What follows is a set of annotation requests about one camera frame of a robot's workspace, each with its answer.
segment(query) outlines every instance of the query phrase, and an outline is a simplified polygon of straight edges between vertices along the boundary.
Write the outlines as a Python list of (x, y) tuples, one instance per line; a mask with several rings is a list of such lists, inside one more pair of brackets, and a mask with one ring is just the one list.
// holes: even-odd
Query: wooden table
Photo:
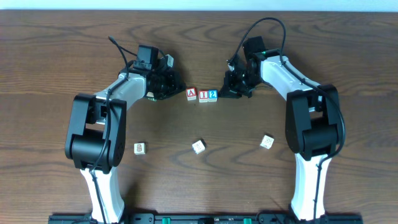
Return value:
[[(132, 51), (173, 55), (187, 86), (220, 89), (226, 59), (257, 19), (287, 26), (285, 52), (302, 73), (339, 90), (347, 140), (329, 166), (328, 212), (366, 223), (398, 219), (398, 14), (340, 12), (0, 11), (0, 223), (45, 223), (88, 213), (84, 178), (65, 157), (73, 97), (112, 83), (123, 67), (108, 35)], [(259, 24), (269, 48), (282, 29)], [(285, 101), (258, 89), (250, 99), (188, 103), (184, 93), (139, 100), (127, 113), (119, 166), (129, 208), (159, 213), (286, 210), (295, 159), (284, 134)], [(259, 143), (275, 137), (270, 150)], [(208, 148), (196, 155), (191, 143)], [(135, 156), (135, 142), (148, 152)]]

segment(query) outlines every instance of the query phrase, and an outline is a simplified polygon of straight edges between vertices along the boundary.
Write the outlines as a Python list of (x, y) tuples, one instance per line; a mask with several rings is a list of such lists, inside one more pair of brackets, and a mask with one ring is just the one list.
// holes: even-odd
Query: cube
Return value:
[(188, 100), (196, 100), (197, 98), (197, 92), (195, 88), (187, 88), (187, 98)]
[(199, 103), (209, 102), (209, 92), (207, 90), (199, 91)]
[(203, 152), (206, 147), (201, 140), (192, 144), (192, 149), (195, 151), (196, 154)]
[(264, 148), (266, 148), (266, 149), (270, 149), (273, 142), (274, 142), (274, 139), (273, 139), (273, 138), (271, 138), (271, 137), (265, 135), (265, 136), (263, 137), (262, 141), (261, 141), (260, 146), (262, 146), (262, 147), (264, 147)]
[(217, 102), (217, 90), (209, 90), (209, 102)]
[(134, 153), (135, 153), (135, 155), (144, 155), (145, 154), (145, 143), (135, 143), (134, 144)]

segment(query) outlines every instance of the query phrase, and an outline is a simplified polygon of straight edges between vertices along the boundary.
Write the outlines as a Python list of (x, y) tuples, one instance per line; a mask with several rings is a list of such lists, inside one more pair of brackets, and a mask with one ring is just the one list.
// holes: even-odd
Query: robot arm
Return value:
[[(103, 223), (100, 202), (103, 206), (106, 223), (119, 223), (124, 202), (118, 184), (117, 166), (121, 162), (126, 142), (126, 111), (139, 99), (148, 97), (163, 100), (185, 90), (180, 75), (172, 69), (173, 58), (164, 55), (157, 59), (158, 49), (139, 46), (137, 60), (128, 63), (129, 68), (121, 70), (118, 79), (105, 90), (94, 95), (79, 94), (73, 101), (73, 108), (65, 143), (65, 154), (73, 159), (75, 167), (85, 177), (93, 212), (91, 218)], [(110, 114), (107, 112), (106, 97), (109, 96)], [(104, 124), (105, 131), (94, 130), (86, 124)], [(95, 167), (96, 186), (90, 168), (101, 155), (107, 127), (110, 125), (109, 144)]]
[[(243, 49), (247, 65), (244, 66), (238, 57), (229, 62), (230, 71), (226, 72), (219, 97), (240, 98), (242, 95), (251, 97), (256, 85), (265, 83), (273, 86), (286, 100), (285, 135), (296, 158), (295, 193), (291, 209), (297, 220), (313, 220), (314, 211), (316, 218), (320, 218), (325, 214), (323, 191), (330, 159), (322, 165), (318, 203), (314, 210), (318, 180), (317, 165), (336, 150), (341, 135), (338, 127), (339, 117), (328, 99), (304, 85), (285, 66), (307, 83), (329, 94), (335, 102), (338, 102), (337, 90), (332, 85), (320, 85), (309, 80), (291, 65), (286, 56), (283, 56), (286, 64), (282, 66), (279, 51), (267, 50), (261, 37), (249, 38), (243, 43)], [(312, 119), (310, 117), (312, 112), (322, 113), (322, 116)]]

